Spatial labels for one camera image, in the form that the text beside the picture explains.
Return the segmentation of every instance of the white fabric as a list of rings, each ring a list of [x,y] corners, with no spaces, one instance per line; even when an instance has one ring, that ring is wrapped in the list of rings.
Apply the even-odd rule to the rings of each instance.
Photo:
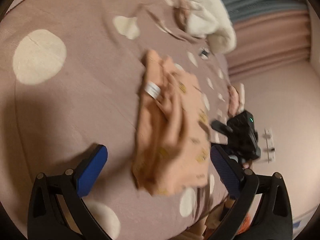
[[[190,16],[186,32],[191,36],[207,36],[212,53],[228,53],[236,47],[236,33],[221,0],[187,0]]]

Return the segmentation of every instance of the polka dot bedsheet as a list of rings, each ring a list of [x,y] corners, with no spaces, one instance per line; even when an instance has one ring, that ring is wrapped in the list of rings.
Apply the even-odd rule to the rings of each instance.
[[[24,0],[0,23],[0,201],[25,235],[36,175],[76,167],[94,143],[107,146],[109,159],[84,201],[114,240],[170,239],[226,197],[212,165],[206,187],[170,197],[137,191],[132,180],[148,49],[194,73],[210,120],[227,120],[224,58],[200,57],[205,40],[177,27],[173,5],[174,0]],[[211,138],[226,142],[215,132]]]

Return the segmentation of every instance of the metal screw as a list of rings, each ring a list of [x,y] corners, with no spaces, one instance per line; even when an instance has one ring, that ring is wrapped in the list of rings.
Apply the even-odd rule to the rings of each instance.
[[[276,176],[277,179],[282,179],[282,175],[279,172],[276,172],[275,176]]]
[[[38,175],[37,175],[37,179],[42,179],[43,178],[43,173],[39,173]]]
[[[253,174],[253,171],[250,170],[250,169],[245,169],[245,170],[244,170],[244,174],[246,174],[246,175],[252,175],[252,174]]]
[[[72,175],[72,173],[73,173],[73,169],[67,169],[65,172],[65,174],[68,176]]]

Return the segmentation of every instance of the folded pink garment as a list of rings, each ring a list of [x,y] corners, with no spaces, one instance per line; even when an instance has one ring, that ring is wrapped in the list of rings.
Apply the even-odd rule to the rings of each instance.
[[[138,188],[172,195],[208,183],[209,124],[197,77],[172,59],[147,54],[140,95],[136,155]]]

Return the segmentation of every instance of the white polka dot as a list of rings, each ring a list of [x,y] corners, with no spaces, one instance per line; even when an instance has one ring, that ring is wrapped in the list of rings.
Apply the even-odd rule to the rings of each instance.
[[[195,65],[196,67],[198,67],[198,63],[196,61],[195,56],[193,56],[193,54],[191,52],[188,51],[188,58],[190,59],[190,61],[193,63],[193,65]]]
[[[210,104],[206,94],[202,94],[202,100],[207,110],[210,111]]]
[[[172,0],[164,0],[165,3],[169,6],[173,6],[173,1]]]
[[[225,102],[225,100],[224,100],[223,97],[222,97],[222,94],[218,94],[218,98],[219,98],[220,100],[222,100],[223,102]]]
[[[218,75],[219,75],[219,78],[223,79],[223,72],[221,69],[219,69],[218,71]]]
[[[210,195],[213,193],[214,189],[214,175],[210,174]]]
[[[127,18],[124,16],[116,16],[113,18],[113,24],[121,35],[126,36],[130,40],[134,40],[140,35],[140,30],[137,26],[137,17]]]
[[[217,110],[217,115],[222,117],[222,111],[220,109]]]
[[[175,63],[174,65],[176,66],[177,69],[184,70],[183,67],[181,67],[179,64]]]
[[[99,223],[102,229],[113,239],[117,239],[120,234],[120,221],[117,215],[108,206],[97,201],[85,201],[92,216]]]
[[[36,85],[55,76],[67,56],[63,41],[47,30],[36,30],[20,41],[13,55],[13,71],[26,85]]]
[[[156,23],[156,26],[159,28],[159,30],[161,30],[164,33],[167,33],[158,23]]]
[[[207,78],[207,83],[208,83],[208,86],[213,89],[213,85],[210,78]]]
[[[196,192],[192,188],[187,188],[180,200],[180,215],[188,217],[196,206]]]
[[[220,143],[219,134],[217,132],[215,133],[215,136],[214,136],[214,142]]]

